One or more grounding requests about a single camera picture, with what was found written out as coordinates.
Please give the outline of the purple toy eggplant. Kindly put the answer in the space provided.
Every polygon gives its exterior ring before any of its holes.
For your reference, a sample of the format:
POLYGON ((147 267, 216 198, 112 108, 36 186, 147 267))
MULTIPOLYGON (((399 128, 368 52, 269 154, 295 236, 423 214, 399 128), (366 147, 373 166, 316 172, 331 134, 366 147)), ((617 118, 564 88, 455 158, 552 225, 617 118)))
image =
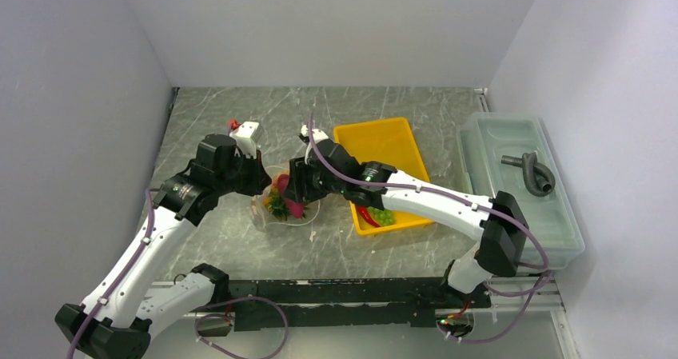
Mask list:
POLYGON ((278 174, 275 178, 277 190, 290 214, 301 219, 305 216, 305 203, 296 197, 289 174, 278 174))

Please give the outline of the orange toy pineapple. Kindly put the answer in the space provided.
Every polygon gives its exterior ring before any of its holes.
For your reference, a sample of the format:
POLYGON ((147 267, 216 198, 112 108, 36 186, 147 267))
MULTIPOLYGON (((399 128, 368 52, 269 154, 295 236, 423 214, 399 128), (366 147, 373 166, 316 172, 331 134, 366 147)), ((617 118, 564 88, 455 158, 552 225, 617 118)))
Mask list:
POLYGON ((291 215, 289 207, 286 205, 284 198, 281 196, 275 185, 270 187, 269 193, 263 201, 263 205, 278 221, 287 221, 291 215))

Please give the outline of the clear dotted zip top bag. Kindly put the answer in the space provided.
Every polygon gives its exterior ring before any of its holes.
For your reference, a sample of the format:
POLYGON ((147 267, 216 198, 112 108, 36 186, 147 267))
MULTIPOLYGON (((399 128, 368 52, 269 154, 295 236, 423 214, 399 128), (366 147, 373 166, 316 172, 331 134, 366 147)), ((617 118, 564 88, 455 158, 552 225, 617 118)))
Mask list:
POLYGON ((310 225, 321 210, 319 202, 304 205, 300 217, 295 217, 297 212, 292 211, 288 201, 284 199, 278 190, 277 180, 282 174, 288 174, 289 170, 284 166, 266 166, 265 172, 271 177, 269 184, 261 195, 251 198, 249 215, 254 226, 259 230, 274 229, 281 227, 301 227, 310 225))

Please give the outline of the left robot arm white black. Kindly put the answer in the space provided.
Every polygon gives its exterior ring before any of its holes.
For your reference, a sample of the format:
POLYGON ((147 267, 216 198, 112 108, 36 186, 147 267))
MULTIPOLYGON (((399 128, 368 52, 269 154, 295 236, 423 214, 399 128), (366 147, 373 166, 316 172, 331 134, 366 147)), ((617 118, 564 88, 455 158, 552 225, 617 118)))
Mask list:
POLYGON ((146 191, 146 223, 99 285, 55 316, 70 343, 66 357, 141 358, 153 339, 183 314, 205 306, 223 309, 230 297, 226 273, 201 264, 163 295, 145 299, 159 271, 195 231, 220 197, 263 193, 271 179, 261 162, 258 136, 235 130, 209 134, 196 155, 158 190, 146 191))

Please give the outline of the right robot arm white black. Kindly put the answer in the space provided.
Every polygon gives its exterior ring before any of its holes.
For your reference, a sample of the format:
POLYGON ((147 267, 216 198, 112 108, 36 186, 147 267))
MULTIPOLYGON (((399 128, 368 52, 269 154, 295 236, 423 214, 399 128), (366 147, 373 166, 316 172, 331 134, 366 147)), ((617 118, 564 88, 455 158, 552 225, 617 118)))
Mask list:
POLYGON ((289 162, 284 197, 308 204, 329 194, 356 206, 417 215, 462 232, 474 246, 452 261, 441 284, 451 307, 465 303, 492 277, 516 276, 527 222, 515 197, 460 193, 417 179, 381 162, 359 162, 343 146, 325 139, 307 145, 307 154, 289 162))

